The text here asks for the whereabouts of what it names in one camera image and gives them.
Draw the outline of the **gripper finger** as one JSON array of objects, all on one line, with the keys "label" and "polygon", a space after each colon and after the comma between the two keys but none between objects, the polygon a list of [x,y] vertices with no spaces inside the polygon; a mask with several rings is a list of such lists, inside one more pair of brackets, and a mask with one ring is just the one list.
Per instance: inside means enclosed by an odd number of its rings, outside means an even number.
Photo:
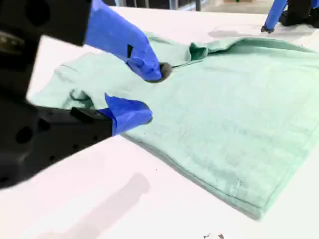
[{"label": "gripper finger", "polygon": [[23,29],[109,52],[145,81],[162,81],[172,72],[146,35],[101,0],[16,0],[14,6]]},{"label": "gripper finger", "polygon": [[287,0],[274,0],[261,32],[273,32],[279,18],[286,8]]},{"label": "gripper finger", "polygon": [[80,103],[71,109],[31,106],[32,135],[17,162],[16,178],[30,178],[50,165],[98,142],[152,121],[147,104],[104,94],[105,108],[89,107],[84,92],[69,94]]}]

